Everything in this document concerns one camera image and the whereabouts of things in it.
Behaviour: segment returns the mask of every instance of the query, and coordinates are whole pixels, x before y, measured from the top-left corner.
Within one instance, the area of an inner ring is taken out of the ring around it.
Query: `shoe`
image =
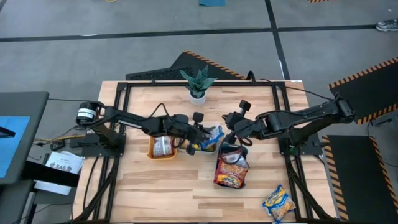
[[[387,21],[378,22],[376,24],[376,29],[378,31],[398,31],[398,19],[390,19]]]

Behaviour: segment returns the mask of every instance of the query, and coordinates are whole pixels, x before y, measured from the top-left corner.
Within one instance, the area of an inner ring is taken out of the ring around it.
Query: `potted plant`
[[[201,71],[199,69],[196,78],[187,75],[183,70],[180,73],[184,79],[188,80],[189,85],[186,88],[189,90],[191,103],[194,105],[202,105],[206,101],[207,89],[213,84],[217,78],[208,78],[209,71],[208,66]]]

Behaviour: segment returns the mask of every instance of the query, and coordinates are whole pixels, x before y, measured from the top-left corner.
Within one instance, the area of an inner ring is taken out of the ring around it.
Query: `wooden table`
[[[113,105],[116,85],[117,82],[103,82],[99,100]],[[303,89],[302,82],[286,81],[286,85]],[[288,89],[287,93],[292,111],[308,107],[304,92]],[[170,114],[186,114],[191,121],[193,112],[201,112],[205,114],[205,126],[221,124],[228,133],[221,115],[239,111],[240,100],[252,104],[246,113],[249,119],[275,109],[271,87],[267,86],[213,86],[203,106],[192,105],[188,90],[184,87],[133,87],[128,112],[149,116],[160,102],[164,102]],[[158,110],[155,115],[162,114],[164,112]],[[126,150],[119,166],[112,222],[271,222],[273,219],[262,207],[264,198],[279,184],[290,191],[284,158],[279,153],[276,138],[253,140],[247,157],[251,168],[246,176],[246,187],[237,190],[213,183],[216,154],[197,152],[190,156],[185,151],[179,151],[172,160],[154,161],[147,157],[149,136],[132,128],[127,128],[126,134]],[[314,156],[302,156],[302,160],[309,191],[325,211],[335,217],[323,164]],[[75,216],[82,211],[93,161],[92,158],[86,159],[81,171],[73,205]],[[102,159],[99,159],[90,182],[87,204],[98,187],[101,165]],[[301,213],[305,217],[302,195],[297,190]],[[107,193],[102,200],[100,217],[104,215],[106,199]],[[289,213],[284,220],[295,220],[294,213]]]

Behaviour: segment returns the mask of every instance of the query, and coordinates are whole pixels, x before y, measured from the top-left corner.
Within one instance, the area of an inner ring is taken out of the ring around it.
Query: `succulent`
[[[217,79],[217,78],[208,78],[209,71],[207,65],[202,71],[199,69],[196,78],[187,75],[183,70],[180,70],[180,73],[182,77],[184,77],[184,79],[188,80],[189,82],[189,86],[186,86],[186,88],[190,92],[192,92],[192,95],[196,98],[201,98],[205,94],[205,91]]]

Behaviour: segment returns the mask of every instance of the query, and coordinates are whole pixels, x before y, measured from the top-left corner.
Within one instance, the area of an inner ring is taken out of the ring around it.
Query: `white pot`
[[[201,98],[194,98],[194,97],[191,95],[191,92],[190,92],[190,91],[188,91],[188,94],[189,94],[189,97],[191,98],[191,103],[192,103],[193,105],[202,105],[202,104],[204,104],[205,101],[206,101],[207,91],[205,91],[205,95],[203,95],[203,97],[201,97]]]

